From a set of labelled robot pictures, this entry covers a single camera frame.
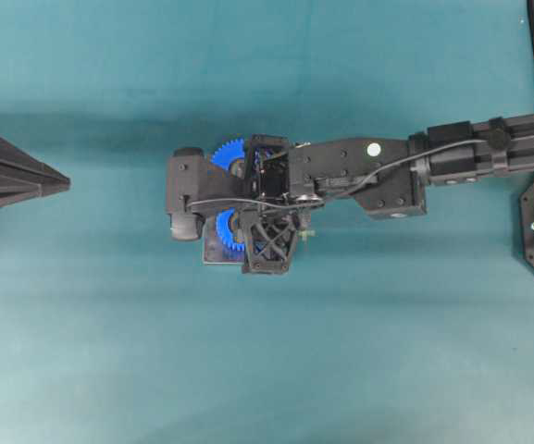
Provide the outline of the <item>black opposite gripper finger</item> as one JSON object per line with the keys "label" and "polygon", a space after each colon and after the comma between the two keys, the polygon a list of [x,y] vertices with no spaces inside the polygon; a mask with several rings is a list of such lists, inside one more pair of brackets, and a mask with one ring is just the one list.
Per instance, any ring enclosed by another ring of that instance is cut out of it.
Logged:
{"label": "black opposite gripper finger", "polygon": [[20,150],[2,137],[0,137],[0,166],[32,173],[39,179],[51,179],[54,185],[61,185],[66,190],[70,188],[70,178]]}
{"label": "black opposite gripper finger", "polygon": [[0,209],[30,199],[48,197],[53,194],[68,191],[69,189],[69,183],[3,187],[0,188]]}

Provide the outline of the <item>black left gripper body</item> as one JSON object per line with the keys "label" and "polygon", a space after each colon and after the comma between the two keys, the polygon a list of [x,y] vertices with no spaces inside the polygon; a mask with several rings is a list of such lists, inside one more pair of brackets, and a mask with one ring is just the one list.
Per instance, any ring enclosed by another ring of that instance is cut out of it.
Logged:
{"label": "black left gripper body", "polygon": [[241,209],[244,274],[285,274],[291,268],[309,213],[290,196],[288,139],[252,135],[244,143],[244,186],[249,202]]}

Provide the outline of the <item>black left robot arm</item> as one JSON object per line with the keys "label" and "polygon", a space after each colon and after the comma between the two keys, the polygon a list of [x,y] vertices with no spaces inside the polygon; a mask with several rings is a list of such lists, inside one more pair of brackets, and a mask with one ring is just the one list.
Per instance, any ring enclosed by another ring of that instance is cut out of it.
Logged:
{"label": "black left robot arm", "polygon": [[176,241],[217,236],[242,254],[249,274],[291,265],[312,213],[355,200],[372,218],[424,215],[430,185],[534,171],[534,114],[431,127],[405,140],[349,138],[292,142],[255,134],[212,156],[195,147],[168,159],[166,211]]}

